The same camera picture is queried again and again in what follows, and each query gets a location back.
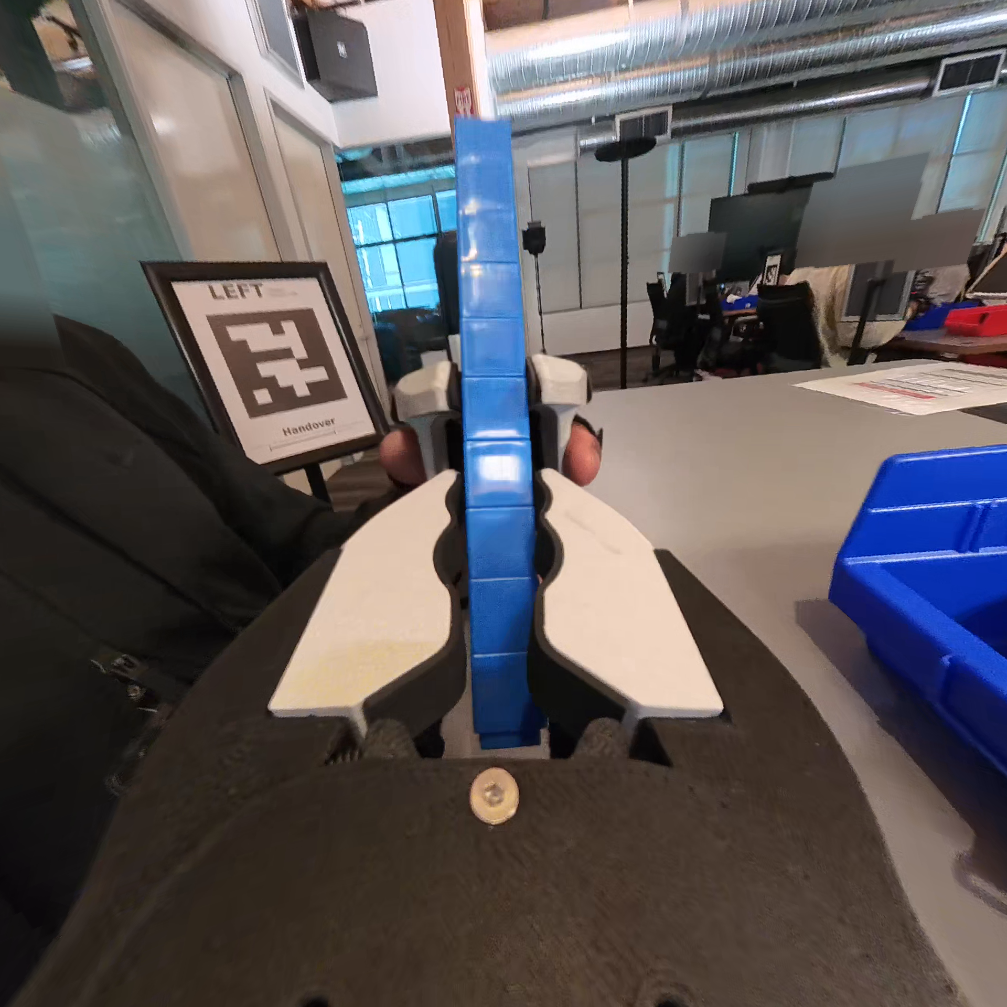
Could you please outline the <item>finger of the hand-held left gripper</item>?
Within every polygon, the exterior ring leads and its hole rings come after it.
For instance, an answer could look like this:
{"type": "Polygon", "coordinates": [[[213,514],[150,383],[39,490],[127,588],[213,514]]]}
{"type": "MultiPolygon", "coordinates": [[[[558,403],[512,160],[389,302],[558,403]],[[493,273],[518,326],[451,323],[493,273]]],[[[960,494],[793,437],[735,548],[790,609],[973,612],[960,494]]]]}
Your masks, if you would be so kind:
{"type": "Polygon", "coordinates": [[[587,372],[575,361],[535,353],[526,378],[533,467],[560,472],[574,420],[591,399],[587,372]]]}
{"type": "Polygon", "coordinates": [[[397,421],[418,438],[424,475],[461,472],[462,417],[458,366],[449,359],[403,376],[394,390],[397,421]]]}

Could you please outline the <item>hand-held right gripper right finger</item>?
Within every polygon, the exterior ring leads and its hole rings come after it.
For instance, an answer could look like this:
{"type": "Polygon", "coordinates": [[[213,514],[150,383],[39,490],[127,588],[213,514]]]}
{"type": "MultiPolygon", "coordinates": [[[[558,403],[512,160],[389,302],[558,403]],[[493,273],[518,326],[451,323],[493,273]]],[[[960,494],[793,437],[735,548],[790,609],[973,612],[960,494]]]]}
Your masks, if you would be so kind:
{"type": "Polygon", "coordinates": [[[551,722],[719,717],[724,702],[636,526],[542,470],[534,701],[551,722]]]}

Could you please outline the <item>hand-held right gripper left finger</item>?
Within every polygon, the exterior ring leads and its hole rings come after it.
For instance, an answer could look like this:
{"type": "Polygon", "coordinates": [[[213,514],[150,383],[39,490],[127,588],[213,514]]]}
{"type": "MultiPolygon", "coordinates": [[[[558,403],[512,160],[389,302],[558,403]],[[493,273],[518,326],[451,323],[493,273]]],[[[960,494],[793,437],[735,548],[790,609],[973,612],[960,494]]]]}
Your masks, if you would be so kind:
{"type": "Polygon", "coordinates": [[[457,704],[462,503],[462,476],[447,470],[359,527],[270,698],[272,715],[441,720],[457,704]]]}

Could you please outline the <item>blue plastic block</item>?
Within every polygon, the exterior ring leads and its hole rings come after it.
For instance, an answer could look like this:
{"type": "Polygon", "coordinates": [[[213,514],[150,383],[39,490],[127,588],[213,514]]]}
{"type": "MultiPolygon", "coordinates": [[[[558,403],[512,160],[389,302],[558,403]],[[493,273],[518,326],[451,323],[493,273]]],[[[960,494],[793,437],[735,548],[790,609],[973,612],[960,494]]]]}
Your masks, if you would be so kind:
{"type": "Polygon", "coordinates": [[[525,748],[545,718],[527,670],[537,516],[510,126],[459,118],[454,140],[472,722],[481,749],[525,748]]]}

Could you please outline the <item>person's left forearm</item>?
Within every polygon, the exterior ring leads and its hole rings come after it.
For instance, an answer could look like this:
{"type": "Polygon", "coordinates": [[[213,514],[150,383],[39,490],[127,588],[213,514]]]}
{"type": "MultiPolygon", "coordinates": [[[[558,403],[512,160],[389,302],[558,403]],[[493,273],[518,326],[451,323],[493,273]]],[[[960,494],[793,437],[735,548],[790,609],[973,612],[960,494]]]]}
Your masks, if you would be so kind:
{"type": "Polygon", "coordinates": [[[393,488],[341,515],[248,460],[109,334],[2,336],[2,642],[192,681],[393,488]]]}

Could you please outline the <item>person's left hand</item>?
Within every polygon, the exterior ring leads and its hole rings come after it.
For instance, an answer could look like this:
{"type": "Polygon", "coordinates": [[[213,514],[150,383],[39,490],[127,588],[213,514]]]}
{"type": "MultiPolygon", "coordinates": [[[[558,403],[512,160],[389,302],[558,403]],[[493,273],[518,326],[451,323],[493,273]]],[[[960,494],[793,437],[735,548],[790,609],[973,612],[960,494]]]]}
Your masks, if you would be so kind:
{"type": "MultiPolygon", "coordinates": [[[[397,486],[411,488],[427,479],[418,435],[407,425],[396,427],[384,437],[379,445],[379,459],[385,474],[397,486]]],[[[561,472],[576,485],[590,485],[598,475],[601,461],[601,439],[584,418],[576,415],[561,472]]]]}

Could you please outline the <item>black office chair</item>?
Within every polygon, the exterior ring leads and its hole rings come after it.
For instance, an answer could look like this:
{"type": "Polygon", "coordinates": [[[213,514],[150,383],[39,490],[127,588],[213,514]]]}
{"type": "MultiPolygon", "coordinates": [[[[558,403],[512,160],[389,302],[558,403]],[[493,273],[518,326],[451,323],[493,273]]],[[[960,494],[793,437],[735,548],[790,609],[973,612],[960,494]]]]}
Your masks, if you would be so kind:
{"type": "Polygon", "coordinates": [[[823,367],[824,351],[808,282],[759,284],[756,314],[762,328],[764,371],[784,373],[823,367]]]}
{"type": "Polygon", "coordinates": [[[673,273],[668,287],[659,280],[646,287],[652,315],[648,382],[659,383],[676,376],[686,363],[694,312],[686,305],[686,273],[673,273]]]}

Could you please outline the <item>black framed marker sign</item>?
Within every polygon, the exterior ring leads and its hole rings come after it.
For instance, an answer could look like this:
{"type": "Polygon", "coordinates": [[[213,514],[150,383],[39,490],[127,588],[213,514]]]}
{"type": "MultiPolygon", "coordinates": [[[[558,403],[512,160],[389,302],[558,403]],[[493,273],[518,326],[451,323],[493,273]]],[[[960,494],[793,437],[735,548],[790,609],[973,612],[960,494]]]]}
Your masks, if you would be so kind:
{"type": "Polygon", "coordinates": [[[213,428],[275,475],[322,465],[389,431],[369,352],[324,262],[144,261],[141,268],[213,428]]]}

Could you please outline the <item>wooden support beam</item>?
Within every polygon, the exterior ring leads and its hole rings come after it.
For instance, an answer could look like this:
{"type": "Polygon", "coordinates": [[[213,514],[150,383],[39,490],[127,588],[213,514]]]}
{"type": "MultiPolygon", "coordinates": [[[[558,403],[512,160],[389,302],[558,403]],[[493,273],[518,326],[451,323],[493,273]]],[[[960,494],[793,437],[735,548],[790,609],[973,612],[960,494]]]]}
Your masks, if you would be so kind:
{"type": "Polygon", "coordinates": [[[496,118],[485,41],[485,3],[434,1],[450,127],[458,117],[496,118]]]}

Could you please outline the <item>black computer monitor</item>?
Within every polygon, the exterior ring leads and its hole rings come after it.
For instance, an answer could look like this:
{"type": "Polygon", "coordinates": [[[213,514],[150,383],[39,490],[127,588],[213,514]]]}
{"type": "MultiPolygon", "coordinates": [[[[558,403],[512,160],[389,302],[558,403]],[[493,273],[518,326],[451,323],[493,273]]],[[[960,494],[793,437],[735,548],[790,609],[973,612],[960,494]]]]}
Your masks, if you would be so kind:
{"type": "Polygon", "coordinates": [[[716,271],[718,281],[751,284],[762,274],[766,258],[773,255],[781,257],[780,272],[790,272],[812,188],[834,176],[834,172],[787,176],[751,183],[742,195],[712,199],[708,232],[726,236],[716,271]]]}

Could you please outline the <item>white air vent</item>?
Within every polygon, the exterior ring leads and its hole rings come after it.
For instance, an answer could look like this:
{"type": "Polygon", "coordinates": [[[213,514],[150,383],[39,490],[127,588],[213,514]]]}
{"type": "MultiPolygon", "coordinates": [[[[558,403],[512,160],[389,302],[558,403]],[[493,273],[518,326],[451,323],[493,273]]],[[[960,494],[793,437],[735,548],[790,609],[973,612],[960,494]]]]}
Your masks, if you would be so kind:
{"type": "Polygon", "coordinates": [[[665,143],[671,136],[673,107],[663,106],[622,113],[615,117],[615,138],[619,142],[653,141],[665,143]]]}
{"type": "Polygon", "coordinates": [[[946,57],[939,64],[931,94],[947,97],[991,90],[1000,85],[1005,64],[1005,47],[946,57]]]}

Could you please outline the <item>blue plastic bin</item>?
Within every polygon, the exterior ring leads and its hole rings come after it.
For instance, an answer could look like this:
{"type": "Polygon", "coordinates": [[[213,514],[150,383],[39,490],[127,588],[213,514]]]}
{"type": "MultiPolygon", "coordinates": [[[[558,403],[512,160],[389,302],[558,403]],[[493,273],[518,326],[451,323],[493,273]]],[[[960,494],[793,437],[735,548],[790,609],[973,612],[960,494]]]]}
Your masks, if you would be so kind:
{"type": "Polygon", "coordinates": [[[879,467],[828,598],[970,749],[1006,774],[1006,446],[879,467]]]}

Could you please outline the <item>printed paper sheet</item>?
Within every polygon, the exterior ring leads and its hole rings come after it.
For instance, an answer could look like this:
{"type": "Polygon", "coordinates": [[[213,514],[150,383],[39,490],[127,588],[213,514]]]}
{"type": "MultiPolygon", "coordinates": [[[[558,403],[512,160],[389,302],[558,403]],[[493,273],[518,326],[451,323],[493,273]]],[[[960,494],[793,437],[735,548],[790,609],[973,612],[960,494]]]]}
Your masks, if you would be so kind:
{"type": "Polygon", "coordinates": [[[905,416],[925,417],[1002,406],[1006,370],[961,361],[931,361],[905,367],[847,373],[801,382],[798,388],[905,416]]]}

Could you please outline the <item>red plastic bin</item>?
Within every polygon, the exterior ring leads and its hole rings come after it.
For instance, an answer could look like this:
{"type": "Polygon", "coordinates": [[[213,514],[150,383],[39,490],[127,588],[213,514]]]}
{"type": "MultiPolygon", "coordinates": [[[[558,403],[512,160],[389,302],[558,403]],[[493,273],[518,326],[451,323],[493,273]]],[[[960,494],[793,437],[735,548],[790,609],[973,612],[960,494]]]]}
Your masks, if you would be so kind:
{"type": "Polygon", "coordinates": [[[949,311],[944,329],[948,334],[990,340],[1006,336],[1006,304],[957,307],[949,311]]]}

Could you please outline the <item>black wall speaker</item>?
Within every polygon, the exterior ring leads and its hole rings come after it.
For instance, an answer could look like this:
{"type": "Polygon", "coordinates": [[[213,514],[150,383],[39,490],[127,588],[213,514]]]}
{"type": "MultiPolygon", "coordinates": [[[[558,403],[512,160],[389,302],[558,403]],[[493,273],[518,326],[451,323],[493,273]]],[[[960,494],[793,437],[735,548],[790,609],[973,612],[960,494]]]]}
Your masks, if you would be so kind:
{"type": "Polygon", "coordinates": [[[367,27],[335,9],[309,9],[295,23],[306,81],[331,103],[375,98],[367,27]]]}

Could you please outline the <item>thin silver duct pipe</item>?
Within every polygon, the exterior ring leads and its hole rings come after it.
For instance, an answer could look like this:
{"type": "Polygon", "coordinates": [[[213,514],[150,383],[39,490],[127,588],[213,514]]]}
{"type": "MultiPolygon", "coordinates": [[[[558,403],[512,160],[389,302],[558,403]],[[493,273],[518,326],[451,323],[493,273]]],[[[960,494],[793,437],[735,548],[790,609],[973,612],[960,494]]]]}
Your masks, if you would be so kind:
{"type": "Polygon", "coordinates": [[[926,99],[934,90],[938,64],[844,74],[762,91],[723,94],[701,100],[651,106],[579,127],[576,152],[583,156],[616,142],[620,127],[656,119],[665,130],[659,144],[699,135],[733,132],[776,121],[848,114],[862,108],[926,99]]]}

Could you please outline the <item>large silver air duct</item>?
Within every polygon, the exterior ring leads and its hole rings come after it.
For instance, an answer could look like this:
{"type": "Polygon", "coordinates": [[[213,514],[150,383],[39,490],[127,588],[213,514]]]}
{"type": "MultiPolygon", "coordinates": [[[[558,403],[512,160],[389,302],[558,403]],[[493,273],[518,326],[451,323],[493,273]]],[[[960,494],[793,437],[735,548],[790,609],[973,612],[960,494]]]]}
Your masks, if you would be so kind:
{"type": "Polygon", "coordinates": [[[486,34],[498,118],[546,129],[1005,42],[1005,2],[671,2],[546,40],[486,34]]]}

